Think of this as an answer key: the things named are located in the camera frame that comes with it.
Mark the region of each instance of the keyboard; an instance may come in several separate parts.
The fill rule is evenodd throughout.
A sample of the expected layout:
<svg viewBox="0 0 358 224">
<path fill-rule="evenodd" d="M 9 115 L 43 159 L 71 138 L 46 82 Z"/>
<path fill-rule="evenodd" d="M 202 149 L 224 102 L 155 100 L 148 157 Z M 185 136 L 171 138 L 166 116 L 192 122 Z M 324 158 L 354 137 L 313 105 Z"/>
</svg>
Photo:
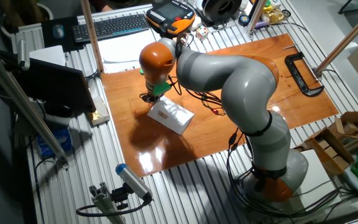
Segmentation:
<svg viewBox="0 0 358 224">
<path fill-rule="evenodd" d="M 94 22 L 98 40 L 135 34 L 149 29 L 144 14 L 118 17 L 106 21 Z M 86 24 L 73 26 L 74 42 L 90 42 Z"/>
</svg>

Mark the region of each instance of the small box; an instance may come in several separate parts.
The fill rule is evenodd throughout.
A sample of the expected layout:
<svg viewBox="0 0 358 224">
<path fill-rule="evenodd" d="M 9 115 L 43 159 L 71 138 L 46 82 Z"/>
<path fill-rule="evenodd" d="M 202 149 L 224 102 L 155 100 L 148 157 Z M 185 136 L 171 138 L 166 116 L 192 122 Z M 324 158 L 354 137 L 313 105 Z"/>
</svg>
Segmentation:
<svg viewBox="0 0 358 224">
<path fill-rule="evenodd" d="M 327 149 L 323 149 L 321 147 L 320 144 L 323 141 L 326 141 L 329 144 Z M 352 155 L 345 149 L 344 145 L 328 128 L 323 128 L 317 133 L 314 133 L 303 142 L 302 146 L 306 150 L 313 149 L 316 152 L 318 159 L 331 177 L 343 174 L 345 168 L 349 166 L 348 164 L 354 162 Z M 343 161 L 340 159 L 333 159 L 337 157 L 344 160 L 347 165 L 345 166 Z"/>
<path fill-rule="evenodd" d="M 358 132 L 358 128 L 354 125 L 354 123 L 350 123 L 348 121 L 345 122 L 343 126 L 343 130 L 346 135 L 350 135 L 350 136 L 353 136 Z"/>
<path fill-rule="evenodd" d="M 203 41 L 207 38 L 209 33 L 209 30 L 207 28 L 205 28 L 204 26 L 200 26 L 200 28 L 196 29 L 196 37 L 200 40 Z"/>
<path fill-rule="evenodd" d="M 278 9 L 281 7 L 281 1 L 280 0 L 271 0 L 270 1 L 272 5 L 272 9 Z"/>
<path fill-rule="evenodd" d="M 334 158 L 337 156 L 336 151 L 331 146 L 326 148 L 324 151 L 326 151 L 326 154 L 329 155 L 331 158 Z"/>
<path fill-rule="evenodd" d="M 347 144 L 358 138 L 358 131 L 356 131 L 353 135 L 346 134 L 345 126 L 346 124 L 354 124 L 358 129 L 358 112 L 345 112 L 341 118 L 335 118 L 335 122 L 329 126 L 329 130 L 337 137 L 343 144 Z M 353 126 L 346 127 L 346 131 L 348 133 L 352 132 L 354 129 Z"/>
<path fill-rule="evenodd" d="M 346 162 L 341 156 L 336 156 L 334 158 L 334 162 L 341 168 L 342 170 L 345 170 L 350 166 L 348 162 Z"/>
<path fill-rule="evenodd" d="M 91 120 L 92 124 L 95 126 L 109 121 L 109 111 L 107 110 L 107 107 L 104 104 L 102 98 L 100 96 L 97 96 L 93 99 L 93 103 L 96 107 L 96 111 L 94 113 L 88 113 L 88 117 Z"/>
<path fill-rule="evenodd" d="M 322 140 L 318 140 L 318 144 L 323 148 L 323 149 L 326 149 L 329 147 L 329 144 L 327 141 L 325 141 L 324 139 Z"/>
</svg>

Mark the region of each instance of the blue cap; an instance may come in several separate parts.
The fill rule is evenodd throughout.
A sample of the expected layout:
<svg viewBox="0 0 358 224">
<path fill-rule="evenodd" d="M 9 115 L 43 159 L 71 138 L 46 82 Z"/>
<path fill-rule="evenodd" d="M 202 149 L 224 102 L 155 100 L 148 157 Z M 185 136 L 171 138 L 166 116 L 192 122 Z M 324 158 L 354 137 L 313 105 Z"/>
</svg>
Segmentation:
<svg viewBox="0 0 358 224">
<path fill-rule="evenodd" d="M 127 166 L 127 164 L 118 164 L 116 166 L 116 173 L 119 175 Z"/>
</svg>

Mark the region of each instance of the wooden board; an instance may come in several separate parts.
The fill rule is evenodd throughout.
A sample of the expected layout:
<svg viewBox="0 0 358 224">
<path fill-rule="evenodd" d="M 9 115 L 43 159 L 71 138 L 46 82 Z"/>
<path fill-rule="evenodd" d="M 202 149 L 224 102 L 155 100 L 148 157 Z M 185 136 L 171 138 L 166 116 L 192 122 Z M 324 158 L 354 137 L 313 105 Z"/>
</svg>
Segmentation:
<svg viewBox="0 0 358 224">
<path fill-rule="evenodd" d="M 210 52 L 219 55 L 256 55 L 272 59 L 280 72 L 276 92 L 268 103 L 269 110 L 280 113 L 290 128 L 311 123 L 338 114 L 324 91 L 316 97 L 307 97 L 298 88 L 285 65 L 287 55 L 297 53 L 288 34 L 258 40 Z M 296 62 L 310 88 L 320 86 L 304 61 Z M 178 135 L 147 116 L 151 105 L 139 94 L 146 92 L 144 77 L 139 69 L 102 74 L 104 90 L 126 164 L 139 176 L 168 169 L 227 148 L 227 142 L 236 126 L 227 116 L 216 116 L 186 91 L 179 96 L 175 90 L 166 97 L 195 114 L 182 135 Z"/>
</svg>

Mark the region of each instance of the mouse pad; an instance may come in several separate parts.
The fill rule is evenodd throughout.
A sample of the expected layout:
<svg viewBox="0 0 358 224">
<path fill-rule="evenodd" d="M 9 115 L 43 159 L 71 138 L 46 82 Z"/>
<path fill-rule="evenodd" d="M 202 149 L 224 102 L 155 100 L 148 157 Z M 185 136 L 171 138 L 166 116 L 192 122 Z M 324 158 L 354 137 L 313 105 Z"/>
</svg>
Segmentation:
<svg viewBox="0 0 358 224">
<path fill-rule="evenodd" d="M 62 39 L 56 39 L 53 37 L 53 26 L 56 24 L 61 24 L 63 26 L 65 36 Z M 76 16 L 63 19 L 53 19 L 51 21 L 43 22 L 41 25 L 45 48 L 61 45 L 64 52 L 84 49 L 83 44 L 76 44 L 74 42 L 74 35 L 71 27 L 78 25 Z"/>
</svg>

